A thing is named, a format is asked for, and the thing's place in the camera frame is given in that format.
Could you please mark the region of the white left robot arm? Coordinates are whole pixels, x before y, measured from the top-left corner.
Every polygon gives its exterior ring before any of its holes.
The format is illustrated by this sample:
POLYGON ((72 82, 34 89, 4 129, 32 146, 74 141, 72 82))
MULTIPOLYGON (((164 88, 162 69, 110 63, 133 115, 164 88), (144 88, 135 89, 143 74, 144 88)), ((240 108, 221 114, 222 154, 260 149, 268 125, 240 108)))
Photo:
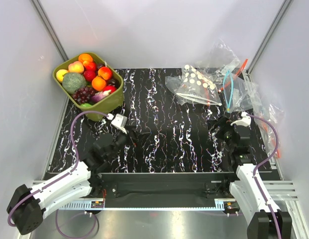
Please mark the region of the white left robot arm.
POLYGON ((116 136, 103 133, 77 164, 32 187, 16 188, 7 207, 8 222, 21 235, 40 226, 43 220, 60 207, 81 197, 97 197, 102 193, 102 173, 126 145, 138 147, 148 133, 130 130, 116 136))

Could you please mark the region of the purple onion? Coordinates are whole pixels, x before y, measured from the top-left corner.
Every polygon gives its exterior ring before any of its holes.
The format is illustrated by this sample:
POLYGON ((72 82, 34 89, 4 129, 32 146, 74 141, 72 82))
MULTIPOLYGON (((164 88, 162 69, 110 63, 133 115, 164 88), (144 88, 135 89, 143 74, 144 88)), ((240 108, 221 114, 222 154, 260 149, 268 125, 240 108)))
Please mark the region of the purple onion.
POLYGON ((94 104, 98 103, 110 94, 111 94, 111 90, 98 92, 94 96, 90 97, 90 101, 93 102, 94 104))

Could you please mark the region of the dotted clear zip bag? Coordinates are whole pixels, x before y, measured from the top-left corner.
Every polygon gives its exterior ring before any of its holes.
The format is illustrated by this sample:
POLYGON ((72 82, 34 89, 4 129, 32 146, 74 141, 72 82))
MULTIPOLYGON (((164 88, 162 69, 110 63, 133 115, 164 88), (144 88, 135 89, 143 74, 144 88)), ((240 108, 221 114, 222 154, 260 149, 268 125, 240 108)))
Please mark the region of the dotted clear zip bag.
POLYGON ((165 77, 165 85, 180 105, 186 103, 206 106, 222 105, 212 75, 192 65, 185 65, 180 76, 165 77))

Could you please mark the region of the orange tangerine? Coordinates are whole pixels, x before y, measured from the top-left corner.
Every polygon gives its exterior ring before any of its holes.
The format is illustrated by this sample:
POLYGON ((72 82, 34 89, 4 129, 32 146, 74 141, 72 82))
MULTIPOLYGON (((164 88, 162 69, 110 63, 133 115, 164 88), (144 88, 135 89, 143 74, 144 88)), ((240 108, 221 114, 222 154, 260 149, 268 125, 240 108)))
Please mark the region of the orange tangerine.
POLYGON ((107 85, 106 80, 104 80, 100 76, 96 76, 92 80, 92 87, 98 92, 102 91, 106 87, 106 85, 107 85))

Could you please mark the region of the red apple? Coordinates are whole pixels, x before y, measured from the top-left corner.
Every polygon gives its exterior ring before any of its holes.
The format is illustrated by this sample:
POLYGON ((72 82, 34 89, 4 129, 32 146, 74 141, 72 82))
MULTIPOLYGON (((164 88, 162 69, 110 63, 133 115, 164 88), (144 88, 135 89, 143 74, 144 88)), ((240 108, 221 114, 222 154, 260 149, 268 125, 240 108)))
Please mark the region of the red apple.
POLYGON ((116 90, 117 90, 117 88, 116 88, 115 86, 108 85, 108 86, 104 87, 103 92, 104 92, 104 93, 112 94, 112 93, 115 92, 116 90))

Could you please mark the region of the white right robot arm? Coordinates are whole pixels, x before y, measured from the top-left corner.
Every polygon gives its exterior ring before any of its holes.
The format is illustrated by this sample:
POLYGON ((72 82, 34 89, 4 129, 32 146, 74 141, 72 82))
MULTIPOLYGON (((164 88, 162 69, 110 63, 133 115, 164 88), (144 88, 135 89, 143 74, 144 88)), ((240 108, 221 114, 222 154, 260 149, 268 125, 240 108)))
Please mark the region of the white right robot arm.
POLYGON ((259 167, 268 159, 254 164, 248 147, 249 138, 241 137, 236 131, 239 126, 250 126, 252 118, 253 115, 246 112, 235 121, 221 117, 210 129, 211 135, 225 143, 228 150, 221 164, 222 170, 231 170, 238 178, 223 180, 218 191, 226 197, 233 197, 238 203, 248 223, 249 239, 289 239, 292 218, 275 203, 259 174, 259 167))

